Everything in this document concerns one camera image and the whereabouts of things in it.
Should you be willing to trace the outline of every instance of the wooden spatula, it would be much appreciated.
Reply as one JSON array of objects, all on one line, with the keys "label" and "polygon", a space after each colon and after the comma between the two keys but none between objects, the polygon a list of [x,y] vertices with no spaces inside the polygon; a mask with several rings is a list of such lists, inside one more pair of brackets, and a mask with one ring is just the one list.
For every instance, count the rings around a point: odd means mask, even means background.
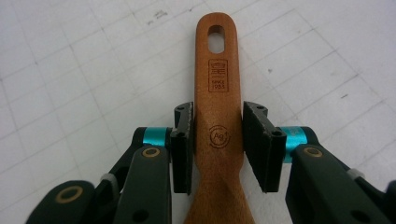
[{"label": "wooden spatula", "polygon": [[[208,36],[224,36],[224,51]],[[254,223],[239,172],[244,160],[237,35],[224,13],[203,16],[195,43],[195,163],[201,174],[186,223]]]}]

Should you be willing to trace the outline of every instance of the black plastic part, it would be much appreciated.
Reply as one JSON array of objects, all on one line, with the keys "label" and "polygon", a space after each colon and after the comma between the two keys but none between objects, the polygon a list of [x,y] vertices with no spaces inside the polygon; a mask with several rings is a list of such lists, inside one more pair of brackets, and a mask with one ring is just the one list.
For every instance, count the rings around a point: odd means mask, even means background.
[{"label": "black plastic part", "polygon": [[293,223],[390,223],[325,148],[299,145],[292,157],[286,203]]},{"label": "black plastic part", "polygon": [[174,193],[191,193],[193,119],[192,102],[175,108],[175,129],[170,134]]},{"label": "black plastic part", "polygon": [[396,180],[389,183],[381,208],[389,220],[396,223]]},{"label": "black plastic part", "polygon": [[266,117],[263,105],[244,102],[244,148],[263,192],[278,192],[286,151],[286,134]]},{"label": "black plastic part", "polygon": [[93,184],[67,181],[52,189],[26,223],[89,223],[96,206]]},{"label": "black plastic part", "polygon": [[[146,157],[143,151],[148,148],[160,154]],[[134,154],[113,223],[171,223],[171,215],[168,152],[164,147],[141,147]]]}]

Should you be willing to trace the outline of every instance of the screw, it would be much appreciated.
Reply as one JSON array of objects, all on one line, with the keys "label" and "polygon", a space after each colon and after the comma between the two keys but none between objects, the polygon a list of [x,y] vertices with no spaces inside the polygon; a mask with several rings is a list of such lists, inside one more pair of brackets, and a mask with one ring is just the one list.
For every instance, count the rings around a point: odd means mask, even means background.
[{"label": "screw", "polygon": [[149,147],[143,150],[142,155],[147,158],[152,158],[160,155],[161,151],[156,147]]},{"label": "screw", "polygon": [[323,153],[314,147],[304,148],[304,153],[311,157],[322,157]]}]

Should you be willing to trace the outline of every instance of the hanging hole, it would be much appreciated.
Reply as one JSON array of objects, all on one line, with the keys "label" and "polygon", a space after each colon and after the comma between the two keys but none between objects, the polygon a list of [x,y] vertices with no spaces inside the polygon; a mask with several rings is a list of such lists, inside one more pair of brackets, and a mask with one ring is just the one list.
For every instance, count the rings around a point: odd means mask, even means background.
[{"label": "hanging hole", "polygon": [[214,25],[209,28],[207,43],[212,53],[218,54],[224,51],[224,29],[222,26]]}]

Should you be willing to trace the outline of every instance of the white tile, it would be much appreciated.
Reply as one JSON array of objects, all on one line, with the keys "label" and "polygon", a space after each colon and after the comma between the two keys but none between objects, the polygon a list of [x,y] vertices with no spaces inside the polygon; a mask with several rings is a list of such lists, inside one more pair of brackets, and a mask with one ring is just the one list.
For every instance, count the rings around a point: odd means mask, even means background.
[{"label": "white tile", "polygon": [[47,90],[43,87],[22,96],[10,104],[17,127],[39,119],[53,110]]},{"label": "white tile", "polygon": [[0,138],[16,131],[14,119],[8,105],[0,106]]},{"label": "white tile", "polygon": [[212,11],[224,12],[227,14],[233,14],[249,5],[253,4],[254,0],[248,1],[230,1],[227,0],[207,0],[205,3],[210,7]]},{"label": "white tile", "polygon": [[168,111],[165,115],[148,124],[149,127],[175,127],[175,113]]},{"label": "white tile", "polygon": [[3,0],[0,2],[0,8],[11,7],[12,3],[10,0]]},{"label": "white tile", "polygon": [[27,44],[0,53],[0,77],[7,77],[35,62]]},{"label": "white tile", "polygon": [[188,35],[176,20],[169,20],[148,31],[147,36],[158,51],[163,51]]},{"label": "white tile", "polygon": [[14,2],[14,8],[20,21],[30,19],[50,8],[46,0],[21,0]]},{"label": "white tile", "polygon": [[12,49],[23,43],[26,43],[26,40],[20,24],[9,26],[0,33],[0,51]]},{"label": "white tile", "polygon": [[41,150],[28,159],[30,171],[39,189],[73,169],[76,163],[66,140]]},{"label": "white tile", "polygon": [[108,82],[124,72],[119,59],[113,51],[89,61],[81,66],[81,70],[87,79],[91,89]]},{"label": "white tile", "polygon": [[86,161],[78,169],[83,179],[97,186],[100,183],[102,175],[108,173],[119,158],[120,152],[116,147],[112,147]]},{"label": "white tile", "polygon": [[128,70],[129,79],[137,93],[153,89],[158,84],[175,75],[161,56],[154,56]]},{"label": "white tile", "polygon": [[144,34],[134,37],[130,41],[114,49],[124,69],[142,63],[156,53],[152,42]]},{"label": "white tile", "polygon": [[376,105],[324,144],[345,164],[356,167],[396,140],[396,113],[387,105]]},{"label": "white tile", "polygon": [[386,146],[370,160],[358,166],[359,171],[365,174],[365,178],[372,185],[385,191],[390,181],[396,179],[394,170],[396,169],[395,158],[396,142]]},{"label": "white tile", "polygon": [[189,8],[184,13],[176,16],[176,20],[184,27],[187,34],[195,35],[198,21],[206,14],[211,13],[212,10],[207,4],[200,4]]},{"label": "white tile", "polygon": [[17,133],[0,140],[0,173],[25,159],[21,140]]},{"label": "white tile", "polygon": [[19,130],[26,156],[49,147],[64,137],[56,114],[50,113]]},{"label": "white tile", "polygon": [[315,31],[312,31],[256,64],[271,84],[277,86],[331,52],[332,48]]},{"label": "white tile", "polygon": [[166,5],[171,9],[173,15],[179,15],[183,12],[190,11],[192,8],[203,4],[203,0],[190,0],[190,1],[178,1],[178,0],[165,0]]},{"label": "white tile", "polygon": [[253,64],[253,61],[251,60],[250,56],[247,54],[247,52],[241,48],[241,46],[238,46],[238,57],[239,57],[239,70],[245,69]]},{"label": "white tile", "polygon": [[91,8],[96,8],[109,1],[111,0],[88,0],[87,2],[90,4]]},{"label": "white tile", "polygon": [[72,45],[79,64],[84,64],[111,50],[105,33],[100,30]]},{"label": "white tile", "polygon": [[248,56],[257,62],[309,30],[309,24],[293,10],[244,36],[239,43],[248,52]]},{"label": "white tile", "polygon": [[64,31],[54,28],[28,41],[37,61],[68,46]]},{"label": "white tile", "polygon": [[60,107],[56,112],[66,135],[101,117],[96,102],[90,93]]},{"label": "white tile", "polygon": [[290,11],[284,1],[258,1],[234,13],[238,36],[245,36]]},{"label": "white tile", "polygon": [[35,192],[34,180],[27,162],[21,162],[0,174],[0,190],[3,192],[0,211]]},{"label": "white tile", "polygon": [[332,53],[276,89],[291,110],[298,113],[355,75],[337,53]]},{"label": "white tile", "polygon": [[315,130],[319,140],[323,140],[380,100],[360,77],[354,77],[297,114],[297,117],[304,125]]},{"label": "white tile", "polygon": [[76,99],[89,89],[80,69],[75,69],[47,85],[49,97],[55,108]]},{"label": "white tile", "polygon": [[268,108],[268,119],[271,120],[274,126],[279,126],[282,122],[293,117],[288,105],[275,89],[268,91],[253,102]]},{"label": "white tile", "polygon": [[20,201],[12,204],[10,207],[0,212],[1,223],[25,223],[27,218],[33,212],[34,207],[38,205],[41,198],[36,192],[24,197]]},{"label": "white tile", "polygon": [[36,64],[32,64],[13,75],[4,78],[8,100],[14,101],[30,91],[44,86],[43,78]]},{"label": "white tile", "polygon": [[123,140],[120,140],[117,143],[117,148],[119,149],[119,152],[121,154],[123,154],[129,148],[129,146],[132,144],[132,137],[133,137],[133,135],[131,134],[130,136],[126,137]]},{"label": "white tile", "polygon": [[136,11],[134,16],[145,30],[152,29],[173,18],[172,11],[163,1],[157,1]]},{"label": "white tile", "polygon": [[6,91],[4,90],[3,85],[0,85],[0,107],[8,104]]},{"label": "white tile", "polygon": [[193,35],[190,35],[169,49],[164,50],[160,55],[162,56],[163,62],[166,66],[175,74],[194,65],[194,52],[195,38]]},{"label": "white tile", "polygon": [[132,12],[136,12],[143,7],[147,7],[158,0],[125,0],[129,7],[131,8]]},{"label": "white tile", "polygon": [[273,88],[268,79],[254,64],[242,70],[240,76],[241,93],[244,101],[253,101]]},{"label": "white tile", "polygon": [[70,134],[67,136],[67,142],[78,165],[115,146],[103,119],[97,119],[77,132]]},{"label": "white tile", "polygon": [[143,33],[143,29],[134,18],[134,15],[129,15],[119,21],[115,21],[105,27],[104,30],[114,48]]},{"label": "white tile", "polygon": [[53,8],[60,24],[68,23],[74,18],[91,13],[90,5],[86,0],[67,0]]},{"label": "white tile", "polygon": [[101,29],[99,21],[90,11],[73,18],[73,20],[65,22],[62,27],[70,44]]},{"label": "white tile", "polygon": [[128,77],[121,74],[92,90],[92,95],[102,114],[106,114],[134,99],[135,91]]},{"label": "white tile", "polygon": [[56,20],[56,16],[52,10],[45,11],[43,13],[34,15],[29,20],[21,22],[26,40],[33,39],[50,31],[60,27],[60,23]]},{"label": "white tile", "polygon": [[8,5],[0,5],[0,31],[18,23],[18,17],[15,13],[14,7],[9,3]]},{"label": "white tile", "polygon": [[102,27],[118,21],[132,14],[131,9],[124,0],[113,0],[93,9],[96,19]]},{"label": "white tile", "polygon": [[192,101],[193,90],[193,75],[189,68],[139,97],[147,109],[149,118],[154,121],[173,111],[175,106]]},{"label": "white tile", "polygon": [[141,100],[136,98],[105,115],[105,120],[116,142],[134,134],[138,127],[147,127],[150,121]]},{"label": "white tile", "polygon": [[38,62],[41,75],[46,83],[78,67],[77,59],[70,47],[51,54]]}]

